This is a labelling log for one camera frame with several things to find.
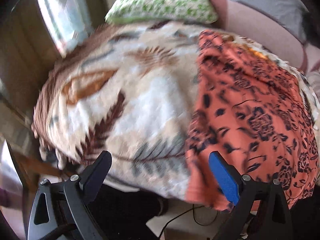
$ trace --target blue handle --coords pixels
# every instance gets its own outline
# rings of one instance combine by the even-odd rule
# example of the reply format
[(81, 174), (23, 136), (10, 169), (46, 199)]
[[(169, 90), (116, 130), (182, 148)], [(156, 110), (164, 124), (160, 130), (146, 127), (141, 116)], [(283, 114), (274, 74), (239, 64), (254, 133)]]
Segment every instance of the blue handle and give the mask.
[(216, 178), (223, 194), (227, 200), (236, 205), (240, 199), (239, 186), (228, 172), (226, 167), (228, 164), (219, 154), (219, 152), (212, 152), (209, 155), (209, 167), (214, 177)]

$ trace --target feather pattern blanket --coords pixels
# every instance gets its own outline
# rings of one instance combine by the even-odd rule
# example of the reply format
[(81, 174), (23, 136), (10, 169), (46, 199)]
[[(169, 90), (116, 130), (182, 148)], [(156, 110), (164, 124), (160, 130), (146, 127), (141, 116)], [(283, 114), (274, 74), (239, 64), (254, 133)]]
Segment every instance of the feather pattern blanket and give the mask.
[[(205, 29), (179, 22), (100, 28), (56, 64), (43, 87), (32, 124), (41, 147), (56, 150), (61, 169), (67, 161), (86, 166), (108, 150), (106, 180), (184, 200), (190, 179), (184, 144)], [(219, 33), (294, 72), (318, 127), (319, 102), (297, 70), (258, 43)]]

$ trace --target pink fabric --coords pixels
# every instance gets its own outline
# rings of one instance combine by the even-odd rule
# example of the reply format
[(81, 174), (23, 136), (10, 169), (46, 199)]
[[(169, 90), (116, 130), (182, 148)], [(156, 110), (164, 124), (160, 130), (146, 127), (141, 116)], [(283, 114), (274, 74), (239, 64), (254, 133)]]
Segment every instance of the pink fabric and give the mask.
[(225, 29), (228, 16), (228, 0), (210, 0), (218, 14), (218, 20), (213, 23), (215, 28)]
[(317, 47), (315, 47), (309, 43), (305, 45), (304, 49), (306, 51), (307, 58), (308, 58), (306, 73), (319, 70), (320, 49), (318, 49)]
[(299, 70), (301, 70), (304, 74), (308, 70), (308, 56), (304, 48), (303, 48), (303, 62)]
[(319, 71), (311, 71), (306, 75), (307, 80), (316, 93), (318, 100), (320, 100), (320, 73)]
[(230, 0), (225, 1), (226, 3), (223, 0), (211, 0), (221, 17), (221, 28), (261, 43), (297, 69), (305, 68), (303, 46), (285, 28), (252, 8)]

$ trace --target green patterned pillow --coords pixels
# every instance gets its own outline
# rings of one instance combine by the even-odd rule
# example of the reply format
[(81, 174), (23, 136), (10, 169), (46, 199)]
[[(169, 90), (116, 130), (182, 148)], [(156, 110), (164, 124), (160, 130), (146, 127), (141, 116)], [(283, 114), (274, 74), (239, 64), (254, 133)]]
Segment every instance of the green patterned pillow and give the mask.
[(127, 24), (154, 19), (210, 24), (218, 19), (209, 0), (116, 0), (106, 22)]

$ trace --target metal screw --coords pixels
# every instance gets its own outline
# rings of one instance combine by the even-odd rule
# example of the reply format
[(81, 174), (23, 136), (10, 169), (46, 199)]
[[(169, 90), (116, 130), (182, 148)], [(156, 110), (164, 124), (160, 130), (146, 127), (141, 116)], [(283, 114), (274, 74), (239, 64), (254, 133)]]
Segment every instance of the metal screw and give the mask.
[(279, 185), (279, 184), (280, 184), (280, 181), (279, 181), (278, 179), (274, 179), (274, 180), (273, 180), (273, 184)]
[(251, 179), (251, 177), (247, 174), (242, 175), (242, 179), (245, 181), (249, 181)]
[(48, 180), (48, 179), (42, 179), (41, 181), (40, 181), (40, 184), (42, 185), (42, 186), (44, 186), (44, 185), (46, 185), (46, 184), (48, 184), (50, 181)]
[(79, 179), (78, 175), (72, 175), (71, 178), (70, 178), (71, 181), (76, 181), (78, 179)]

